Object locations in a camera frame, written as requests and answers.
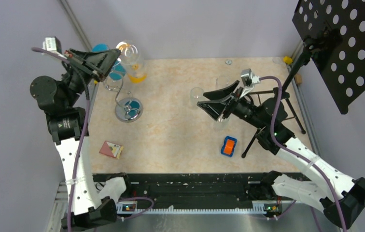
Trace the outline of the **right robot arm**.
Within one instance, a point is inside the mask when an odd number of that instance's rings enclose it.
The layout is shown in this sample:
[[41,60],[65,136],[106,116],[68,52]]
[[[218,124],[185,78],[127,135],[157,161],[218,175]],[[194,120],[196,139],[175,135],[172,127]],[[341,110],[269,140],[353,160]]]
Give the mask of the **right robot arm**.
[[260,105],[247,99],[260,79],[238,82],[203,94],[197,103],[215,120],[235,115],[258,129],[256,140],[263,149],[292,163],[307,181],[293,179],[271,171],[263,179],[261,193],[267,199],[287,197],[321,211],[334,225],[347,231],[365,208],[365,178],[353,178],[323,160],[307,148],[295,134],[282,124],[286,117],[278,97]]

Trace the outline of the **clear ribbed short glass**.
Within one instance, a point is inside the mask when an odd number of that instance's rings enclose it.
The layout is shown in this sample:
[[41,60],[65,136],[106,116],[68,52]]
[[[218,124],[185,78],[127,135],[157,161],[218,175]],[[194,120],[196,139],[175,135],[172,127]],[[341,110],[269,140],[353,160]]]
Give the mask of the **clear ribbed short glass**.
[[197,107],[197,103],[202,101],[204,90],[200,87],[194,87],[190,90],[190,103],[192,108]]

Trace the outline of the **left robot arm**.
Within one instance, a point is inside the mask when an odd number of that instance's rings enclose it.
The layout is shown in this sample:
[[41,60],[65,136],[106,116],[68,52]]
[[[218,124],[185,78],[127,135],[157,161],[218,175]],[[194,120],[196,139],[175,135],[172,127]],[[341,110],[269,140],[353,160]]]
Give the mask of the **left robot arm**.
[[104,81],[121,51],[68,49],[63,54],[49,52],[49,55],[59,59],[66,72],[60,80],[46,75],[36,77],[30,84],[30,94],[45,113],[48,132],[63,165],[68,209],[61,230],[82,232],[115,223],[115,200],[98,195],[89,155],[83,146],[89,137],[89,83]]

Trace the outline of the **clear flute wine glass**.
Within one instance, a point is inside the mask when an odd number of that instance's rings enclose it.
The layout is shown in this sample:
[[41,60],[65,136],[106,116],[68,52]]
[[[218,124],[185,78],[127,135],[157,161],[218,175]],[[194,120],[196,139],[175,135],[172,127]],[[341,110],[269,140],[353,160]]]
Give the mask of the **clear flute wine glass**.
[[215,88],[218,93],[226,94],[229,93],[230,80],[226,76],[219,76],[215,81]]

